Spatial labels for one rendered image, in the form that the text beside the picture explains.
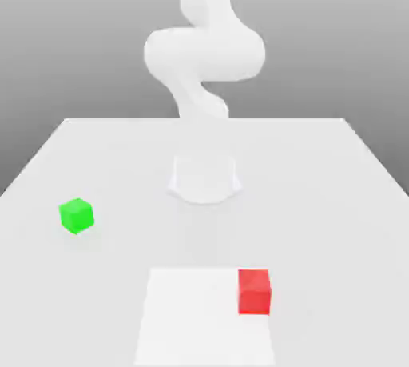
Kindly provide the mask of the small red cube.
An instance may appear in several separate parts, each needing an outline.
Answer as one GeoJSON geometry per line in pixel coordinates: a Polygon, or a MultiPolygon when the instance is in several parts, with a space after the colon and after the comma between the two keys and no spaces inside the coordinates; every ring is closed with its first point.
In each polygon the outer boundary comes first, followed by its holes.
{"type": "Polygon", "coordinates": [[[238,270],[239,314],[269,315],[272,287],[267,269],[238,270]]]}

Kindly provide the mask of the small green cube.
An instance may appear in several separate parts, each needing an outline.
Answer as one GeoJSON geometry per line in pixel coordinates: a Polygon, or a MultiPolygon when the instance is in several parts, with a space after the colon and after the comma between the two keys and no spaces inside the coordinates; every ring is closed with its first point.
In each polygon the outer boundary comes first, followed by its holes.
{"type": "Polygon", "coordinates": [[[78,234],[94,225],[93,208],[81,198],[75,198],[58,207],[61,224],[69,232],[78,234]]]}

